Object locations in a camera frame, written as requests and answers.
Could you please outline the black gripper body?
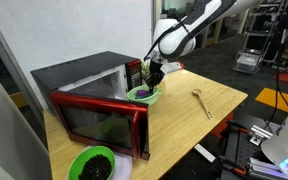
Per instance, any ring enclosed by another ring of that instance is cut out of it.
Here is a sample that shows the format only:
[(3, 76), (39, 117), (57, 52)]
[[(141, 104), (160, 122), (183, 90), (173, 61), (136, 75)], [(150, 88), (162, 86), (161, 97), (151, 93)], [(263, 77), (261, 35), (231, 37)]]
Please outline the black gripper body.
[(164, 78), (164, 73), (161, 71), (162, 64), (154, 61), (150, 62), (149, 75), (145, 78), (145, 82), (150, 89), (159, 85)]

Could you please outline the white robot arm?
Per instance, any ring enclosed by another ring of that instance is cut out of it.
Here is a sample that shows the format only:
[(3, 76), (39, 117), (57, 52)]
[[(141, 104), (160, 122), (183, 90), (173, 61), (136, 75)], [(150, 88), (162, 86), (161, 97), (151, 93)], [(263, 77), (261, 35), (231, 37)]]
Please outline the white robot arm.
[(160, 19), (154, 30), (153, 44), (144, 57), (149, 60), (149, 74), (145, 83), (157, 86), (166, 71), (163, 67), (189, 54), (196, 45), (195, 37), (217, 20), (238, 14), (260, 0), (200, 0), (197, 7), (181, 20)]

